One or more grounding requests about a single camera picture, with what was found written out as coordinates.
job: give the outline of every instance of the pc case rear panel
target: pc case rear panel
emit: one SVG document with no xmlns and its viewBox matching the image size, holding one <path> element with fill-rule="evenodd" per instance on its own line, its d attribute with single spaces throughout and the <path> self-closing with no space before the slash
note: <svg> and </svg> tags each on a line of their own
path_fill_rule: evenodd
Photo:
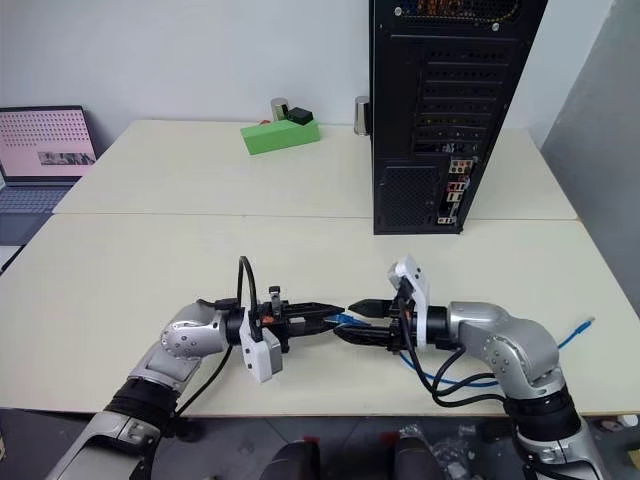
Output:
<svg viewBox="0 0 640 480">
<path fill-rule="evenodd" d="M 462 230 L 545 6 L 371 0 L 376 234 Z"/>
</svg>

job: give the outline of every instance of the gray wall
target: gray wall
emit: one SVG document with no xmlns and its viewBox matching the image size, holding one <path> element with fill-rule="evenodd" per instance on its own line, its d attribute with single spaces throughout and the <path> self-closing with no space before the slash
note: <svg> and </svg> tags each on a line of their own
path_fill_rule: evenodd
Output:
<svg viewBox="0 0 640 480">
<path fill-rule="evenodd" d="M 640 313 L 639 59 L 640 2 L 617 0 L 542 152 Z"/>
</svg>

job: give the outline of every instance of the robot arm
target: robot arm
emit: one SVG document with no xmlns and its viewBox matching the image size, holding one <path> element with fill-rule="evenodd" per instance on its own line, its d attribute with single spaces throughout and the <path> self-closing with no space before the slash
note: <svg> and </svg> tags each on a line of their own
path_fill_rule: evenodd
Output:
<svg viewBox="0 0 640 480">
<path fill-rule="evenodd" d="M 250 310 L 240 305 L 243 266 L 251 286 Z M 315 302 L 289 304 L 280 299 L 279 287 L 271 287 L 270 301 L 259 305 L 244 257 L 240 268 L 237 298 L 198 300 L 180 310 L 47 480 L 122 480 L 136 470 L 150 471 L 155 448 L 175 419 L 178 398 L 203 358 L 241 345 L 245 366 L 265 382 L 282 370 L 290 338 L 331 330 L 335 325 L 327 317 L 344 311 Z"/>
<path fill-rule="evenodd" d="M 394 301 L 363 300 L 349 309 L 365 317 L 391 318 L 391 325 L 345 326 L 335 330 L 338 336 L 390 351 L 424 344 L 463 349 L 487 364 L 505 393 L 504 408 L 514 424 L 514 443 L 525 462 L 526 478 L 611 480 L 569 395 L 556 342 L 544 327 L 486 303 L 429 306 L 426 279 L 411 257 L 394 264 L 389 279 L 398 291 Z M 403 341 L 404 321 L 412 345 Z"/>
</svg>

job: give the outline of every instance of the silver cylinder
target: silver cylinder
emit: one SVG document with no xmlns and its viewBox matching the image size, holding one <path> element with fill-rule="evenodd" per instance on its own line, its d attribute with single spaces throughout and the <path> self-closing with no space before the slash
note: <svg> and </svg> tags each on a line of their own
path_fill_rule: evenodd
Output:
<svg viewBox="0 0 640 480">
<path fill-rule="evenodd" d="M 366 136 L 371 134 L 371 110 L 369 97 L 356 97 L 356 113 L 353 123 L 353 131 L 356 135 Z"/>
<path fill-rule="evenodd" d="M 271 100 L 271 113 L 275 122 L 286 120 L 289 112 L 289 101 L 286 98 L 278 97 Z"/>
</svg>

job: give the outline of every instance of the white table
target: white table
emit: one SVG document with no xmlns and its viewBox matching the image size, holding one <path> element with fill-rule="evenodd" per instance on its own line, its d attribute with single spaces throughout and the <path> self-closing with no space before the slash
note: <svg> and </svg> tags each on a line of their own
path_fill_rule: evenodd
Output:
<svg viewBox="0 0 640 480">
<path fill-rule="evenodd" d="M 368 137 L 321 126 L 322 141 L 250 156 L 239 123 L 143 120 L 55 213 L 372 218 Z M 524 130 L 504 130 L 470 219 L 575 219 Z"/>
<path fill-rule="evenodd" d="M 368 219 L 201 215 L 54 216 L 0 277 L 0 406 L 103 408 L 183 305 L 234 294 L 240 254 L 250 257 L 263 299 L 278 284 L 291 301 L 348 305 L 390 298 L 387 269 L 407 252 L 431 278 L 434 304 L 498 303 L 558 339 L 595 316 L 561 354 L 577 407 L 594 414 L 640 409 L 632 360 L 640 322 L 578 222 L 470 220 L 461 236 L 374 237 Z M 424 356 L 425 369 L 434 371 L 445 356 Z M 218 361 L 207 361 L 192 386 Z M 482 368 L 464 359 L 452 375 Z M 292 340 L 284 371 L 264 385 L 236 352 L 191 413 L 502 411 L 492 402 L 442 410 L 397 357 L 327 333 Z"/>
</svg>

